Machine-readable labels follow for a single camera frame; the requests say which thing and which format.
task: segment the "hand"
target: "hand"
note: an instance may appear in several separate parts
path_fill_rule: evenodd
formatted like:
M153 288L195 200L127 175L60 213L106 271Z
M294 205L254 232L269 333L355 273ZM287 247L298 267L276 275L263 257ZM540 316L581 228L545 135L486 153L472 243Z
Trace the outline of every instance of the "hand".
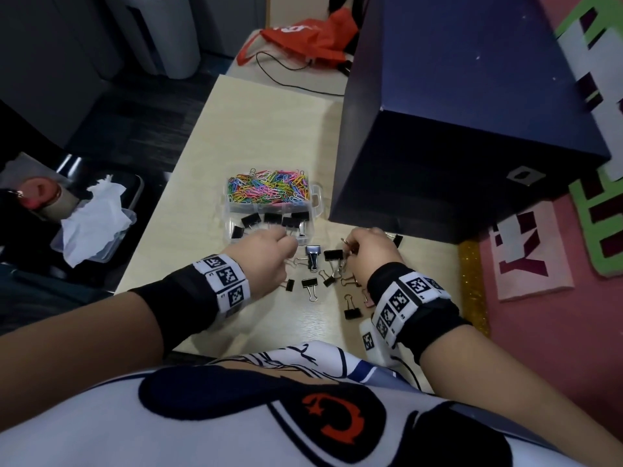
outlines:
M285 235L285 228L260 229L223 250L236 262L249 281L251 296L261 298L287 277L284 260L294 257L299 243Z
M396 245L378 228L355 228L347 237L344 252L359 246L357 255L350 254L347 266L353 272L357 282L364 287L379 267L389 262L404 263Z

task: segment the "red bag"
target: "red bag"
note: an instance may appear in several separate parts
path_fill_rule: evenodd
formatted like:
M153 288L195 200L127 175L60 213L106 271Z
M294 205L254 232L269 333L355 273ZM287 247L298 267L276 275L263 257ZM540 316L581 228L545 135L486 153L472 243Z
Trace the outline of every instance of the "red bag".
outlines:
M261 34L267 42L289 52L335 65L346 60L344 48L357 32L359 29L350 10L340 8L327 21L306 19L285 28L262 29L242 47L236 60L238 65L245 65L253 58L253 55L246 57L247 50Z

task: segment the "dark blue box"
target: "dark blue box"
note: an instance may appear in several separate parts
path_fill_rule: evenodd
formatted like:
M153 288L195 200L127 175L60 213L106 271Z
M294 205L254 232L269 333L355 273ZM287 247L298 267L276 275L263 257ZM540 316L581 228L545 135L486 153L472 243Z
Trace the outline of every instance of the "dark blue box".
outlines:
M329 219L458 243L609 158L537 0L370 0Z

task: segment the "white wrist strap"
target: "white wrist strap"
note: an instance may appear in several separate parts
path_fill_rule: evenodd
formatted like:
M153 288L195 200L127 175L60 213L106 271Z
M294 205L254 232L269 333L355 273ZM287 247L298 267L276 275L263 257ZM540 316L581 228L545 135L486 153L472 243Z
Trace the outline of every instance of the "white wrist strap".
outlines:
M235 260L225 254L206 257L192 264L206 276L219 305L216 321L238 313L251 300L249 282Z
M417 308L437 298L450 299L450 294L419 272L411 272L392 282L383 293L372 315L372 324L388 346L393 347L404 322Z

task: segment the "black cable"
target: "black cable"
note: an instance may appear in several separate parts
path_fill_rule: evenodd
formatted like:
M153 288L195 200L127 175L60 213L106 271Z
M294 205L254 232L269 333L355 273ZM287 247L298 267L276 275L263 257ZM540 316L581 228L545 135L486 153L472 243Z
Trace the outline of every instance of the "black cable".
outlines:
M298 85L287 85L285 83L281 83L278 82L277 80L275 80L273 77L270 76L270 74L268 72L266 72L266 70L264 70L264 67L262 67L262 64L260 64L260 60L257 56L259 56L260 54L266 54L269 57L272 57L274 60L276 60L276 62L281 65L282 67L291 70L291 71L297 71L297 70L303 70L305 68L308 68L309 66L312 65L312 61L307 62L306 65L304 65L303 67L298 67L298 68L292 68L292 67L288 67L287 65L283 64L277 57L275 57L273 54L269 54L266 51L260 51L257 54L255 54L255 61L257 62L257 64L259 65L259 67L261 68L262 72L264 72L268 78L270 78L273 82L275 82L277 85L281 85L281 86L289 86L291 88L298 88L300 90L305 90L305 91L309 91L311 93L320 93L322 95L331 95L331 96L344 96L344 94L340 94L340 93L328 93L326 91L317 91L317 90L310 90L309 88L305 88L303 86L298 86Z
M413 370L411 370L411 367L409 367L409 366L407 365L407 363L406 363L405 361L403 361L400 357L396 357L395 355L390 355L390 357L391 357L393 360L398 361L398 362L400 362L402 365L404 365L405 367L407 367L407 370L409 370L409 373L410 373L410 374L411 374L411 376L413 377L413 380L415 380L415 381L416 381L417 389L418 389L419 391L422 391L422 387L420 387L420 382L418 382L418 381L417 381L417 377L416 377L416 375L413 373Z

